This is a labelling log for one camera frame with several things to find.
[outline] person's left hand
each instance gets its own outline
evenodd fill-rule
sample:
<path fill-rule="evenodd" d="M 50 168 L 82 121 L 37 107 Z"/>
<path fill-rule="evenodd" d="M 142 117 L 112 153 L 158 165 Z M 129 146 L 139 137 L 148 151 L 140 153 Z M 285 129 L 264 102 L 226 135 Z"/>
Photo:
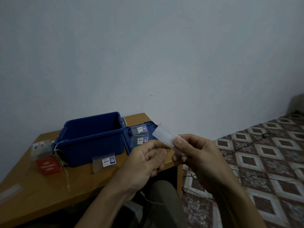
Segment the person's left hand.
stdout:
<path fill-rule="evenodd" d="M 150 177 L 164 169 L 167 151 L 161 146 L 161 141 L 150 140 L 135 147 L 111 179 L 110 183 L 118 185 L 128 194 L 128 200 L 145 186 Z"/>

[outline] wooden tabletop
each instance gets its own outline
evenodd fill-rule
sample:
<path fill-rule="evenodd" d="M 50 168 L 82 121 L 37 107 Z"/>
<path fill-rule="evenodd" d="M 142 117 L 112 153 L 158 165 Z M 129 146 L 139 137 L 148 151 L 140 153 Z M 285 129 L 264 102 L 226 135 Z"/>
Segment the wooden tabletop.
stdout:
<path fill-rule="evenodd" d="M 125 117 L 128 126 L 150 121 L 145 113 Z M 35 142 L 55 140 L 60 130 L 40 134 Z M 14 227 L 50 214 L 97 195 L 127 158 L 126 150 L 115 156 L 116 167 L 93 174 L 92 163 L 75 168 L 67 167 L 60 173 L 43 176 L 30 160 L 31 147 L 25 152 L 0 185 L 0 192 L 20 184 L 23 190 L 0 205 L 0 227 Z M 165 169 L 173 167 L 170 151 Z M 182 167 L 178 168 L 178 192 L 181 194 Z"/>

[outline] red box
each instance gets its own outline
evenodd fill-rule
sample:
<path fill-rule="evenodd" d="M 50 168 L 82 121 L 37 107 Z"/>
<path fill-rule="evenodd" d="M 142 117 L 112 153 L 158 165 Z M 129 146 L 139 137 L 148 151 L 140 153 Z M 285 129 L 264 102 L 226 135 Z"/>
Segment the red box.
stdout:
<path fill-rule="evenodd" d="M 58 162 L 53 156 L 36 160 L 36 165 L 43 175 L 55 174 L 61 171 Z"/>

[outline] diamond pattern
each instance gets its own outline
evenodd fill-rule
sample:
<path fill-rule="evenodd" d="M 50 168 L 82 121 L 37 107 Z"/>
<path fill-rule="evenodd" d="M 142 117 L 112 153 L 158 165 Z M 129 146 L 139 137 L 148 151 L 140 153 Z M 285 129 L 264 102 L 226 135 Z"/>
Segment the diamond pattern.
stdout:
<path fill-rule="evenodd" d="M 268 227 L 304 228 L 304 115 L 286 115 L 215 143 Z M 188 226 L 222 228 L 212 195 L 191 174 L 184 166 Z"/>

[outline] blue plastic bin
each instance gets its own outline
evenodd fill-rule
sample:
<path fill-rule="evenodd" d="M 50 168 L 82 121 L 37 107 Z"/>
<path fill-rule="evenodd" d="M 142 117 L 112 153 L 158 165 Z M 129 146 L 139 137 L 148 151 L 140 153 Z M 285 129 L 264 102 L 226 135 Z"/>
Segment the blue plastic bin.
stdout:
<path fill-rule="evenodd" d="M 119 112 L 74 119 L 64 124 L 54 145 L 58 154 L 77 167 L 92 162 L 93 157 L 124 152 L 124 125 Z"/>

